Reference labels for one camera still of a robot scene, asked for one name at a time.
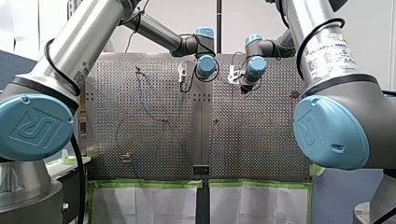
green edge trim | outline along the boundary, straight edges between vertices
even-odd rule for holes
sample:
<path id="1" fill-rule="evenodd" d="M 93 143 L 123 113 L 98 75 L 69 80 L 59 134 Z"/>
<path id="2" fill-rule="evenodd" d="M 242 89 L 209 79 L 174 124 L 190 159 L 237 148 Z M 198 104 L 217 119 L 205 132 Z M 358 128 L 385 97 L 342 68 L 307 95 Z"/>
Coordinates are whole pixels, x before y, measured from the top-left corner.
<path id="1" fill-rule="evenodd" d="M 209 180 L 210 188 L 258 187 L 271 189 L 309 189 L 308 184 L 262 180 Z"/>
<path id="2" fill-rule="evenodd" d="M 154 181 L 154 180 L 100 180 L 90 181 L 95 189 L 200 189 L 202 181 Z"/>
<path id="3" fill-rule="evenodd" d="M 91 184 L 88 184 L 88 224 L 92 224 L 93 217 L 93 194 L 95 193 L 95 187 Z"/>
<path id="4" fill-rule="evenodd" d="M 325 170 L 326 170 L 326 168 L 323 168 L 316 164 L 309 165 L 309 174 L 311 174 L 311 175 L 315 175 L 315 176 L 323 175 Z"/>
<path id="5" fill-rule="evenodd" d="M 306 223 L 311 224 L 311 209 L 312 209 L 312 183 L 306 184 L 308 188 L 308 205 L 306 207 Z"/>

blue joint cap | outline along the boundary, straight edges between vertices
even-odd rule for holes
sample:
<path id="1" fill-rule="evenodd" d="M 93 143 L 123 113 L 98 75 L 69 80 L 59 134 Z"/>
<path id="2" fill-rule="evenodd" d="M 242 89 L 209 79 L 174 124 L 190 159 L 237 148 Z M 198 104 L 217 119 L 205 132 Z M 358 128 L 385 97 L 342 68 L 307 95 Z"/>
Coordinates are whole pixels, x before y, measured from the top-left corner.
<path id="1" fill-rule="evenodd" d="M 210 77 L 216 71 L 216 61 L 211 55 L 204 55 L 198 59 L 197 73 L 201 77 Z"/>
<path id="2" fill-rule="evenodd" d="M 38 161 L 62 150 L 74 131 L 73 115 L 56 98 L 18 95 L 0 103 L 0 157 Z"/>
<path id="3" fill-rule="evenodd" d="M 207 38 L 211 38 L 211 39 L 215 38 L 215 32 L 213 31 L 213 28 L 211 28 L 211 27 L 206 27 L 206 26 L 205 27 L 200 27 L 200 28 L 198 28 L 195 31 L 195 33 L 197 35 L 202 35 L 202 36 L 205 36 Z"/>
<path id="4" fill-rule="evenodd" d="M 267 61 L 263 57 L 254 56 L 247 64 L 247 72 L 252 77 L 262 77 L 267 69 Z"/>
<path id="5" fill-rule="evenodd" d="M 356 170 L 369 160 L 370 147 L 363 128 L 332 98 L 304 98 L 294 111 L 293 129 L 305 156 L 320 166 Z"/>
<path id="6" fill-rule="evenodd" d="M 249 45 L 251 42 L 253 42 L 255 40 L 262 40 L 262 35 L 254 34 L 254 35 L 248 36 L 245 41 L 245 46 Z"/>

label sticker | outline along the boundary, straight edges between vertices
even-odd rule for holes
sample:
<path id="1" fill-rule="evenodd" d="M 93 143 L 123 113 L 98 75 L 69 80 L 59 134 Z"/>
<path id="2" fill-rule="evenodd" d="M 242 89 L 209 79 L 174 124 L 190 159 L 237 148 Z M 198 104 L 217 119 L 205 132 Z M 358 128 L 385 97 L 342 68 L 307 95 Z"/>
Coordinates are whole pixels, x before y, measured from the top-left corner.
<path id="1" fill-rule="evenodd" d="M 83 62 L 81 65 L 81 69 L 76 72 L 73 78 L 79 86 L 82 86 L 82 84 L 84 84 L 85 78 L 87 78 L 88 74 L 91 71 L 91 67 L 87 63 Z"/>
<path id="2" fill-rule="evenodd" d="M 357 69 L 343 35 L 329 34 L 320 44 L 310 44 L 304 52 L 311 77 L 325 77 L 334 69 Z"/>

perforated metal pegboard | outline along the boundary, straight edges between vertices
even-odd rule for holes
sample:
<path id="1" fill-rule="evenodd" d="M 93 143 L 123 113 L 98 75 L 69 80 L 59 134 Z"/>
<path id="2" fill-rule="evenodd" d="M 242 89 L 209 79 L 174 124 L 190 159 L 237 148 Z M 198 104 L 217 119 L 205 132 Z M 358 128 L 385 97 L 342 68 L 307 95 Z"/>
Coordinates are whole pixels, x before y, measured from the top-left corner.
<path id="1" fill-rule="evenodd" d="M 211 178 L 309 181 L 309 161 L 292 129 L 299 98 L 291 96 L 304 91 L 295 61 L 269 60 L 262 86 L 248 95 L 227 82 L 230 61 L 219 57 L 213 87 Z"/>
<path id="2" fill-rule="evenodd" d="M 205 116 L 210 138 L 202 138 L 210 147 L 200 153 L 203 163 L 209 161 L 210 178 L 309 181 L 309 161 L 292 132 L 299 99 L 290 96 L 304 91 L 295 61 L 270 60 L 261 88 L 242 95 L 227 82 L 232 55 L 217 58 L 219 79 L 211 91 L 201 92 L 211 99 L 205 102 L 210 106 L 192 111 L 195 92 L 178 91 L 177 67 L 183 60 L 163 54 L 102 55 L 87 80 L 90 178 L 192 179 L 196 161 L 191 139 L 200 137 L 192 129 L 203 129 L 191 121 L 202 112 L 211 113 Z M 140 89 L 136 67 L 146 74 L 137 75 Z M 127 153 L 130 163 L 121 161 Z"/>
<path id="3" fill-rule="evenodd" d="M 166 55 L 101 56 L 87 80 L 91 179 L 192 179 L 191 99 L 179 92 L 180 62 Z"/>

robotic arm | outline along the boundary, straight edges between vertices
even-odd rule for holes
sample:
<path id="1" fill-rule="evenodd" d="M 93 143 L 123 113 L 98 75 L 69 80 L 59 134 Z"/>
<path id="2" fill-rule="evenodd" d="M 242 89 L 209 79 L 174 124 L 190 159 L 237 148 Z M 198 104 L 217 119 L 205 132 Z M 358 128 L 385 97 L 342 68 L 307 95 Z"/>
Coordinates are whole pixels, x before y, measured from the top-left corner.
<path id="1" fill-rule="evenodd" d="M 143 13 L 137 16 L 138 10 L 134 12 L 134 19 L 125 23 L 125 26 L 136 31 L 145 38 L 169 49 L 174 57 L 184 57 L 194 54 L 197 58 L 196 72 L 200 79 L 208 79 L 217 69 L 215 60 L 214 31 L 209 27 L 200 27 L 194 35 L 182 37 L 167 27 Z"/>
<path id="2" fill-rule="evenodd" d="M 280 1 L 266 0 L 266 2 L 276 3 L 277 9 L 281 10 L 281 5 L 279 4 Z M 336 12 L 346 2 L 347 0 L 331 0 L 330 4 L 332 6 L 332 10 Z M 296 47 L 291 36 L 291 31 L 287 30 L 277 40 L 262 40 L 261 35 L 250 35 L 246 39 L 245 51 L 247 55 L 247 71 L 243 78 L 241 78 L 239 81 L 241 84 L 242 93 L 248 93 L 249 91 L 253 90 L 254 86 L 264 75 L 267 66 L 267 62 L 264 58 L 293 57 L 296 54 Z"/>
<path id="3" fill-rule="evenodd" d="M 341 31 L 344 21 L 334 17 L 346 2 L 276 1 L 290 28 L 281 39 L 298 50 L 297 67 L 307 87 L 294 113 L 295 137 L 303 153 L 324 167 L 392 169 L 395 99 L 384 96 L 376 79 L 358 69 Z M 278 56 L 268 49 L 271 44 L 260 35 L 247 39 L 242 85 L 252 88 L 265 73 L 264 57 Z"/>
<path id="4" fill-rule="evenodd" d="M 134 10 L 139 1 L 87 0 L 47 47 L 31 74 L 18 75 L 0 95 L 0 158 L 37 161 L 61 150 L 74 130 L 73 114 L 78 96 L 106 42 L 122 21 L 146 38 L 170 50 L 175 57 L 195 54 L 197 75 L 207 79 L 217 69 L 213 29 L 202 27 L 196 34 L 180 37 L 167 27 Z"/>
<path id="5" fill-rule="evenodd" d="M 195 54 L 200 79 L 216 71 L 213 29 L 199 28 L 182 38 L 144 13 L 135 27 L 131 19 L 139 2 L 83 1 L 33 71 L 15 76 L 0 94 L 0 219 L 5 223 L 63 222 L 62 184 L 51 181 L 42 160 L 71 139 L 80 88 L 117 26 L 139 28 L 175 57 Z"/>

